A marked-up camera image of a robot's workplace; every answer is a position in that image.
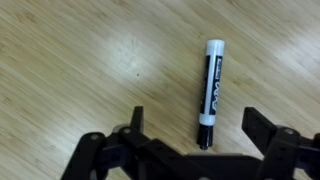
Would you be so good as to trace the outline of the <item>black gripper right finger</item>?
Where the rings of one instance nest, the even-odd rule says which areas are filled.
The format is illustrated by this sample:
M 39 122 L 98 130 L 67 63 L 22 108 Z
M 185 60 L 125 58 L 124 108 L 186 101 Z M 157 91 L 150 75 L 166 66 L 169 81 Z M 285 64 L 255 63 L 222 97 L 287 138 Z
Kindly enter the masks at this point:
M 254 107 L 246 107 L 243 113 L 242 130 L 257 149 L 265 154 L 277 126 Z

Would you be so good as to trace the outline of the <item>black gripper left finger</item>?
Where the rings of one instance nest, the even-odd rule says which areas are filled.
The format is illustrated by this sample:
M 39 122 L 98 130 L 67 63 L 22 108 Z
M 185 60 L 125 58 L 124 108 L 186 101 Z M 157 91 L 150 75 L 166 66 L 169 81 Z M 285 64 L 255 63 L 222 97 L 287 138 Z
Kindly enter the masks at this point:
M 144 108 L 142 106 L 136 106 L 133 110 L 130 126 L 139 132 L 143 131 L 144 126 Z

